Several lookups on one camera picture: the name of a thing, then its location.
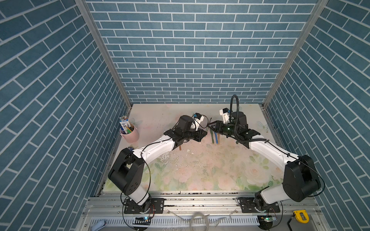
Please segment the light green pen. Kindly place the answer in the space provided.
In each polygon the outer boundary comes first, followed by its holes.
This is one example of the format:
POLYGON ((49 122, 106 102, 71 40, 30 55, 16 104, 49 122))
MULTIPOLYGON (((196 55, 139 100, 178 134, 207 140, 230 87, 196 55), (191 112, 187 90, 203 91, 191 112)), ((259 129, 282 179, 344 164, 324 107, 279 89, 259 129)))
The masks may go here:
POLYGON ((213 131, 210 130, 210 134, 211 134, 212 144, 214 144, 214 133, 213 133, 213 131))

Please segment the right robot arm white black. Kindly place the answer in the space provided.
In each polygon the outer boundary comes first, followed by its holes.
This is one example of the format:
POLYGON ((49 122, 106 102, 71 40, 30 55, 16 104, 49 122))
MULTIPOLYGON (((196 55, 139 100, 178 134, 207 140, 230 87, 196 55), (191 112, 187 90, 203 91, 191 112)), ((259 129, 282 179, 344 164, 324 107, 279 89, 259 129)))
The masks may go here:
POLYGON ((261 133, 250 129, 243 113, 223 113, 223 119, 209 124, 211 131, 233 138, 245 147, 263 155, 283 172, 281 184, 255 193, 254 206, 265 211, 279 201, 301 202, 319 195, 325 188, 311 157, 298 156, 271 143, 261 133))

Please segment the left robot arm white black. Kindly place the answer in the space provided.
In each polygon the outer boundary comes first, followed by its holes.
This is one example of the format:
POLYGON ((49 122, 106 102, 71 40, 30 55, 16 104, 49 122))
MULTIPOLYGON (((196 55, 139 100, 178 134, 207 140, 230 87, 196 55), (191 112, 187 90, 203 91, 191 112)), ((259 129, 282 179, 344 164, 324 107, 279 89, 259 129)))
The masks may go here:
POLYGON ((155 142, 139 149, 125 148, 121 150, 115 160, 108 178, 120 191, 129 197, 140 213, 147 212, 151 207, 151 196, 148 189, 141 186, 144 167, 168 153, 185 141, 201 142, 207 135, 205 128, 200 124, 205 115, 195 113, 192 116, 183 115, 175 126, 164 132, 155 142))

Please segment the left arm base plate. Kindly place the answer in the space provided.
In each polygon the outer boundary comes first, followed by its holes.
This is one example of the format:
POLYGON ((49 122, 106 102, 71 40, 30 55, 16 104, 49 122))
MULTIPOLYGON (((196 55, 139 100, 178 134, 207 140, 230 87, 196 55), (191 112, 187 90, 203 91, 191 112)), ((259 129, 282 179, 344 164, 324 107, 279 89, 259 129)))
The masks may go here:
POLYGON ((142 204, 138 205, 130 197, 125 198, 124 214, 154 213, 162 214, 164 209, 164 198, 152 198, 151 196, 142 204))

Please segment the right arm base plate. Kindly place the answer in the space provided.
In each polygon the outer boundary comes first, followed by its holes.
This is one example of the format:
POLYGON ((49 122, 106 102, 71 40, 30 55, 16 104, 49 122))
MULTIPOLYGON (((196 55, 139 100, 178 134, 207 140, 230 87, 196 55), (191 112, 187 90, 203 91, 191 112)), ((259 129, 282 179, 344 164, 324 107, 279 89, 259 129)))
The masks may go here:
POLYGON ((278 203, 266 204, 253 197, 238 197, 237 204, 240 206, 242 213, 278 213, 281 212, 278 203))

